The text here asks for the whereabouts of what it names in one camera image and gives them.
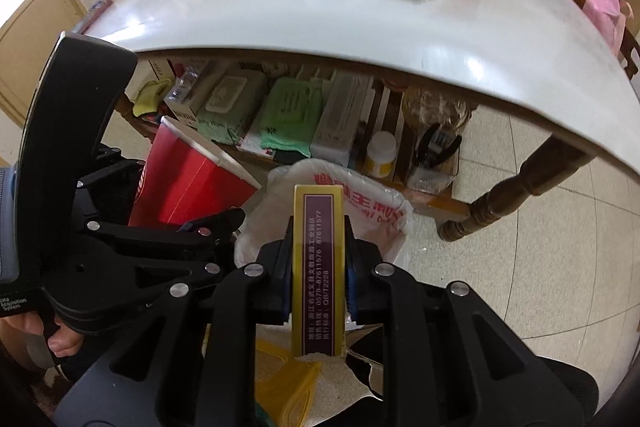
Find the white box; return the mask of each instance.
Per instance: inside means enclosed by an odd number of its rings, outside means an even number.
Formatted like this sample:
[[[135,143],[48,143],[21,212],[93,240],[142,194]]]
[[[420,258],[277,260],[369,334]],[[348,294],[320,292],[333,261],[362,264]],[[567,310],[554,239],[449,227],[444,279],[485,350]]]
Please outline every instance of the white box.
[[[344,167],[360,123],[360,112],[372,77],[338,71],[311,142],[311,157]]]

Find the human hand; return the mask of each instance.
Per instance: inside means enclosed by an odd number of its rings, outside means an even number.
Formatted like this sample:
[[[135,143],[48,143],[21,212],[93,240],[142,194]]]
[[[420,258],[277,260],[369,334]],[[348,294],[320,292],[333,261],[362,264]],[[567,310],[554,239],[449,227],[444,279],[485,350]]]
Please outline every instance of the human hand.
[[[12,328],[23,331],[24,333],[31,333],[32,335],[42,335],[44,333],[44,324],[36,312],[12,315],[11,317],[4,317],[1,320],[4,320]],[[76,333],[69,328],[57,315],[54,318],[54,322],[60,326],[60,329],[49,338],[49,349],[52,350],[53,354],[59,359],[75,355],[82,347],[84,335]]]

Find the plastic bag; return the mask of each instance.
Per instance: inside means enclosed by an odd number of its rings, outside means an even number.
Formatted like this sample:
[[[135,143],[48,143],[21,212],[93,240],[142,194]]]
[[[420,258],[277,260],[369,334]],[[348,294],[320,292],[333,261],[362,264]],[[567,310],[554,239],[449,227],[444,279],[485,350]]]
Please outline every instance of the plastic bag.
[[[265,197],[248,216],[236,241],[236,265],[253,263],[262,245],[284,237],[293,215],[296,185],[342,185],[344,213],[351,219],[354,236],[375,243],[385,261],[406,269],[407,256],[400,259],[398,254],[414,225],[411,203],[397,190],[314,158],[269,173]]]
[[[465,100],[423,87],[409,86],[402,94],[401,107],[404,121],[416,131],[439,123],[445,130],[460,134],[471,118],[471,108]]]
[[[628,15],[622,13],[625,8],[628,9]],[[633,18],[629,3],[623,0],[586,0],[582,11],[607,41],[612,53],[618,56],[626,18]]]

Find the table surface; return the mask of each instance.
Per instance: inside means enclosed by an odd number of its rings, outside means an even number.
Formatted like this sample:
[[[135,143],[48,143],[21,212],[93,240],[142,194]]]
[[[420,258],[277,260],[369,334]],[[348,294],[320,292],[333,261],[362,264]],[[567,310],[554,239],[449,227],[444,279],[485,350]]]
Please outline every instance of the table surface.
[[[640,174],[640,103],[571,0],[117,0],[87,34],[134,52],[278,50],[434,78],[533,111]]]

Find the green package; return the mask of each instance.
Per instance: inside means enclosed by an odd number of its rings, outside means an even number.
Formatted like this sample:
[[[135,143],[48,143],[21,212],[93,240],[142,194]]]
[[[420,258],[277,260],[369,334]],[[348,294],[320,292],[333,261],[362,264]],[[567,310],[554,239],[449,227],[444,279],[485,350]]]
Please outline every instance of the green package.
[[[260,147],[311,157],[309,146],[321,114],[321,81],[281,76],[269,93],[260,121]]]
[[[198,112],[196,128],[209,140],[238,145],[251,125],[267,89],[263,73],[230,70]]]

